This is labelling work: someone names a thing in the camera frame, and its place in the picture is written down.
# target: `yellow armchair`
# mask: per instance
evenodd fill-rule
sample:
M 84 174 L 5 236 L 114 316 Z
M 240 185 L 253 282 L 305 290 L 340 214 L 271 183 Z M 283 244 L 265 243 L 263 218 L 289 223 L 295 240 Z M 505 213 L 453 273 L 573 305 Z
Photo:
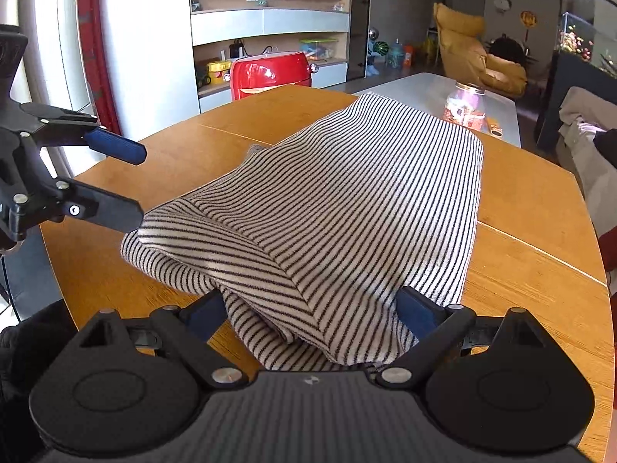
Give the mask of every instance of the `yellow armchair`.
M 435 3 L 439 52 L 449 78 L 473 83 L 507 97 L 521 97 L 527 74 L 520 65 L 487 54 L 477 36 L 484 33 L 484 18 L 456 12 Z

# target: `red toaster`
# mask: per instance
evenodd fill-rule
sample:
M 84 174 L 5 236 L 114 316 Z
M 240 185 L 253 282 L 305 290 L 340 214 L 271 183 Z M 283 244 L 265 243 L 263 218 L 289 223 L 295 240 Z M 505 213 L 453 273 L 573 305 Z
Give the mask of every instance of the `red toaster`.
M 242 99 L 283 85 L 311 86 L 311 73 L 317 64 L 310 64 L 304 52 L 275 52 L 243 57 L 233 61 L 230 71 L 231 98 Z

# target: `striped towel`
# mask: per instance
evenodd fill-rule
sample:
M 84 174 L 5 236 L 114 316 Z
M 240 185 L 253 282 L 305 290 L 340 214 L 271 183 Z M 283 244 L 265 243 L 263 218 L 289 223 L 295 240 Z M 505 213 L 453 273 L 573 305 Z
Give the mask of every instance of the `striped towel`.
M 460 300 L 481 167 L 467 129 L 365 94 L 151 210 L 121 253 L 175 289 L 220 289 L 268 369 L 389 363 L 413 342 L 399 287 Z

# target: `wooden table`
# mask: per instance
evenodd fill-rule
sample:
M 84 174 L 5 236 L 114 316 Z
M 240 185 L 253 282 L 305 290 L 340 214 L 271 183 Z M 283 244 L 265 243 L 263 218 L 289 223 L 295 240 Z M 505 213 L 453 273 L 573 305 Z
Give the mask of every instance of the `wooden table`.
M 356 98 L 286 86 L 236 101 L 148 137 L 139 167 L 107 159 L 79 178 L 152 208 L 239 165 L 249 146 L 271 145 Z M 478 229 L 463 302 L 479 315 L 529 309 L 585 375 L 595 412 L 580 448 L 601 462 L 613 404 L 609 294 L 595 234 L 572 174 L 489 135 Z M 144 317 L 194 298 L 148 278 L 118 253 L 122 235 L 66 219 L 42 226 L 51 264 L 78 326 L 100 308 Z M 259 364 L 229 323 L 210 341 L 248 374 Z

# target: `glass jar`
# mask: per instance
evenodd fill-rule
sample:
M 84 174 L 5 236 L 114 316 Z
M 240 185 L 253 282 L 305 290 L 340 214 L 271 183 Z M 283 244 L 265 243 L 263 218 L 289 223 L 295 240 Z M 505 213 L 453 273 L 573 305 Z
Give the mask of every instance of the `glass jar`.
M 480 131 L 485 116 L 484 89 L 476 85 L 457 82 L 456 89 L 445 101 L 443 119 Z

